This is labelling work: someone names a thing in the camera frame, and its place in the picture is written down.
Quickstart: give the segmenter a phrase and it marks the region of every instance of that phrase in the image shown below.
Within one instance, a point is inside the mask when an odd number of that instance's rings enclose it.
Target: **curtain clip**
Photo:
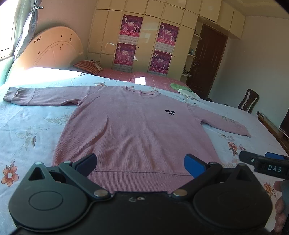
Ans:
[[[44,6],[41,6],[41,7],[33,7],[33,10],[34,9],[43,9],[44,8]]]

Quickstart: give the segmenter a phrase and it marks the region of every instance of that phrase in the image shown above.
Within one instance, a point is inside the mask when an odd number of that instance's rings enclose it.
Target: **pink checkered bedsheet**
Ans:
[[[116,71],[112,69],[103,69],[97,74],[97,76],[119,80],[119,81],[126,81],[126,82],[133,82],[137,84],[147,85],[150,87],[155,87],[155,88],[172,91],[176,93],[177,91],[171,88],[170,86],[171,83],[188,87],[187,85],[185,85],[184,83],[178,80],[165,78],[165,77],[152,75],[152,74],[147,74],[143,72],[134,72],[130,74],[130,73]]]

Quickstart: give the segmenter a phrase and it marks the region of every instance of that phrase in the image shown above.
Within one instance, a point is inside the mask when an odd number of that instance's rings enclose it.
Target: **finger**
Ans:
[[[275,224],[274,230],[275,230],[276,233],[281,232],[282,229],[283,229],[283,225],[277,225],[277,224]]]
[[[281,192],[281,181],[276,181],[274,183],[274,189]]]
[[[280,197],[275,204],[275,209],[276,209],[276,213],[280,214],[283,212],[285,207],[284,201],[283,201],[283,197]]]
[[[286,222],[286,215],[284,213],[277,214],[275,216],[276,224],[278,225],[284,225]]]

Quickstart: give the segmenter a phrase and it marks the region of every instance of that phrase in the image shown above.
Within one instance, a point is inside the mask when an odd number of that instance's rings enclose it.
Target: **floral bedsheet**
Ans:
[[[138,90],[156,90],[156,88],[130,82],[117,81],[76,71],[32,68],[19,77],[0,87],[0,234],[10,234],[15,225],[8,211],[8,202],[31,165],[42,161],[46,166],[52,162],[53,152],[60,134],[76,106],[33,107],[17,106],[3,101],[9,86],[13,87],[60,87],[60,86],[123,86]],[[264,155],[266,152],[286,155],[277,140],[252,115],[233,107],[195,100],[181,94],[160,90],[164,95],[197,105],[201,108],[231,118],[245,125],[252,135],[240,136],[218,130],[207,124],[203,127],[210,137],[224,167],[235,167],[239,163],[240,151]],[[281,196],[273,189],[277,178],[255,173],[260,183],[272,199],[273,204]],[[266,225],[272,230],[275,223],[275,209]]]

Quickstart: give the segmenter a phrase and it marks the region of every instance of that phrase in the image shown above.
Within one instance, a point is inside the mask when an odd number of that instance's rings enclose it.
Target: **brown wooden door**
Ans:
[[[198,42],[195,60],[190,70],[191,77],[186,84],[202,99],[208,97],[217,69],[226,46],[228,37],[203,25],[202,40]]]

